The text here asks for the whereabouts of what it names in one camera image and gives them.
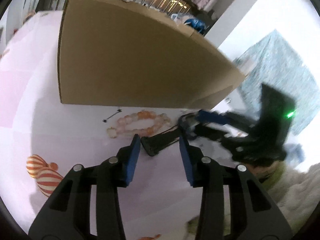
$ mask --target brown cardboard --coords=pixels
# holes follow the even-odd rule
[[[245,77],[163,13],[122,0],[68,0],[58,78],[64,104],[210,109]]]

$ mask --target green led light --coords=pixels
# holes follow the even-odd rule
[[[295,111],[290,112],[289,114],[286,115],[286,117],[289,119],[294,116]]]

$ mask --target orange and white striped fabric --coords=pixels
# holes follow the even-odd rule
[[[56,189],[63,177],[51,168],[45,167],[38,171],[36,182],[40,191],[49,197]]]
[[[48,164],[39,155],[31,155],[27,159],[27,171],[32,178],[36,178],[38,171],[47,166]]]

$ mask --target metal screw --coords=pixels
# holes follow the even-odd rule
[[[74,170],[74,171],[80,171],[80,170],[82,170],[82,165],[81,165],[81,164],[76,164],[75,166],[73,166],[73,170]]]
[[[239,170],[239,171],[246,171],[246,170],[247,170],[247,167],[244,166],[244,165],[239,165],[239,166],[238,166],[238,170]]]
[[[114,164],[114,163],[117,163],[118,162],[118,158],[117,157],[111,157],[110,159],[109,159],[109,163],[111,163],[111,164]]]
[[[203,157],[203,158],[201,159],[201,161],[202,161],[203,163],[210,163],[210,162],[211,162],[211,159],[210,159],[209,157]]]

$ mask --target beaded bracelet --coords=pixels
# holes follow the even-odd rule
[[[133,129],[127,130],[126,125],[131,124],[132,122],[136,122],[138,120],[143,119],[153,119],[154,124],[151,127],[144,129]],[[138,134],[140,137],[143,136],[151,136],[158,132],[164,125],[169,127],[172,126],[171,119],[167,116],[167,114],[159,114],[157,115],[153,111],[141,111],[138,113],[126,115],[125,117],[121,117],[117,120],[117,127],[109,127],[107,129],[107,133],[110,138],[116,138],[119,134],[133,136]]]

